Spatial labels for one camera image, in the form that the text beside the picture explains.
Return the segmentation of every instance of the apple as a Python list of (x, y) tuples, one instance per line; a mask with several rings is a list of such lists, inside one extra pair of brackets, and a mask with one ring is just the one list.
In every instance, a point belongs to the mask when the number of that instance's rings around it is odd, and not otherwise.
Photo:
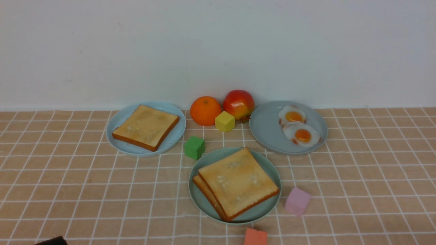
[(232, 90), (224, 99), (223, 109), (235, 117), (236, 121), (246, 123), (254, 111), (254, 100), (250, 93), (244, 90)]

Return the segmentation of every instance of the toast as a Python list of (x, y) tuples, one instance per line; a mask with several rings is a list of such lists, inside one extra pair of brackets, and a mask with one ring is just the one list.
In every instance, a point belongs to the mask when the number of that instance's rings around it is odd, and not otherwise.
[(198, 175), (209, 187), (226, 221), (280, 192), (248, 148), (199, 169)]
[(179, 120), (177, 115), (139, 105), (133, 114), (112, 132), (112, 137), (154, 152)]
[(206, 197), (206, 199), (209, 201), (209, 203), (212, 205), (212, 207), (217, 211), (219, 217), (224, 220), (226, 220), (226, 216), (224, 215), (224, 211), (218, 204), (218, 201), (215, 199), (214, 195), (212, 194), (209, 187), (206, 185), (206, 183), (200, 178), (200, 176), (195, 175), (192, 179), (194, 184), (200, 189), (200, 191), (203, 193), (203, 195)]

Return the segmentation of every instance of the egg yolk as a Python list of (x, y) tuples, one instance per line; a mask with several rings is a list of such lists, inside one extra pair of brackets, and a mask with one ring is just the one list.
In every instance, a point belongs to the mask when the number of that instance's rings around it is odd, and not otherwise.
[(286, 113), (285, 118), (290, 122), (303, 122), (303, 117), (298, 112), (288, 112)]
[(309, 131), (305, 130), (305, 129), (299, 129), (295, 132), (295, 137), (299, 140), (302, 141), (304, 143), (307, 143), (310, 141), (310, 139), (312, 138), (312, 135), (310, 134)]

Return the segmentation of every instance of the orange cube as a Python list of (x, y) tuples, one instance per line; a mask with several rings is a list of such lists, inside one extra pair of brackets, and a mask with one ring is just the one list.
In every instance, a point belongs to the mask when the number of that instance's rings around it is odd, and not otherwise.
[(267, 233), (247, 228), (244, 245), (266, 245)]

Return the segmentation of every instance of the black object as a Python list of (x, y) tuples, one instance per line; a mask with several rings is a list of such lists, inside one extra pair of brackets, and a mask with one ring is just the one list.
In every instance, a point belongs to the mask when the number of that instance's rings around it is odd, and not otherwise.
[(37, 243), (35, 245), (68, 245), (67, 241), (64, 240), (62, 236), (58, 236), (55, 238), (52, 238), (50, 240), (46, 240), (40, 243)]

